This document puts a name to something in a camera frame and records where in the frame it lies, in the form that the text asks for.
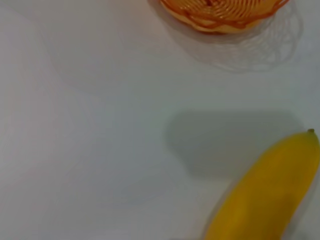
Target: banana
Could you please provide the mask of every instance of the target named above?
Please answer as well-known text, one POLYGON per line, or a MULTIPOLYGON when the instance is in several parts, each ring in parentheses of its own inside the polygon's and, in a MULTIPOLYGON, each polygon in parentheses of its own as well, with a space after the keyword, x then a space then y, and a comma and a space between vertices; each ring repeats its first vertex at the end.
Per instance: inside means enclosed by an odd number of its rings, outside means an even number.
POLYGON ((313 129, 276 143, 227 196, 204 240, 280 240, 317 173, 319 159, 313 129))

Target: woven plastic basket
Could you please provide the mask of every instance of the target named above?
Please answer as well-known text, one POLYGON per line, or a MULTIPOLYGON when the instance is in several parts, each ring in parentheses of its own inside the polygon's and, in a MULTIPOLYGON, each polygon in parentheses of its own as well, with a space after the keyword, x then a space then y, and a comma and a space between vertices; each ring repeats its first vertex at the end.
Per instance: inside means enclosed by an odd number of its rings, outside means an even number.
POLYGON ((289 0, 160 0, 176 19, 213 34, 246 31, 275 14, 289 0))

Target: orange basket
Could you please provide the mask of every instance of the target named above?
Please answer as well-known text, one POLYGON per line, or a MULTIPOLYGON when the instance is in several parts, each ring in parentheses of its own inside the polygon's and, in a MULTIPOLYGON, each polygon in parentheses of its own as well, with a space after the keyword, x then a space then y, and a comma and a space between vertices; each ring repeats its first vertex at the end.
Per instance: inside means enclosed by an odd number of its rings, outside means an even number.
POLYGON ((275 14, 289 0, 160 0, 176 19, 214 34, 246 31, 275 14))

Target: basket rim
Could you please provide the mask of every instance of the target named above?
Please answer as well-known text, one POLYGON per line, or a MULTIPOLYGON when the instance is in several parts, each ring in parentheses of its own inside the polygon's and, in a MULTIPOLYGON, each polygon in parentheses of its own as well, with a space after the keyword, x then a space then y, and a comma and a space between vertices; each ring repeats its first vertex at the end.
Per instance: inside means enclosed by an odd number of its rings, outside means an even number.
POLYGON ((239 19, 239 20, 227 20, 227 19, 221 19, 219 17, 215 17, 215 16, 203 16, 200 15, 199 13, 190 13, 187 10, 182 10, 178 7, 174 7, 174 4, 169 4, 170 2, 172 3, 172 0, 160 0, 160 2, 169 10, 175 12, 178 15, 182 15, 186 18, 188 18, 191 22, 193 22, 194 24, 203 27, 203 28, 207 28, 207 29, 215 29, 217 27, 220 27, 222 25, 228 25, 230 27, 236 28, 236 29, 245 29, 247 27, 248 24, 251 24, 255 21, 258 20, 262 20, 262 19, 266 19, 268 17, 271 17, 272 15, 274 15, 280 8, 282 8, 285 4, 287 4, 290 0, 277 0, 274 3, 273 8, 271 9, 271 11, 263 13, 263 14, 258 14, 258 15, 253 15, 250 17, 246 17, 243 19, 239 19), (212 21, 214 23, 211 24, 203 24, 201 22, 199 22, 197 19, 202 19, 202 20, 207 20, 207 21, 212 21))

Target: white table surface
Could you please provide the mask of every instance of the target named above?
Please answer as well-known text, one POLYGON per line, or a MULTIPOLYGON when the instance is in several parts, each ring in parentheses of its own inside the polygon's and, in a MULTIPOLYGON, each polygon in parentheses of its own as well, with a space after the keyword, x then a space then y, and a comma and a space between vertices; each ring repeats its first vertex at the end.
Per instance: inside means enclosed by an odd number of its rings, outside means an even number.
MULTIPOLYGON (((270 144, 320 133, 320 1, 201 35, 156 0, 2 0, 0 239, 198 240, 270 144)), ((318 240, 320 187, 290 239, 318 240)))

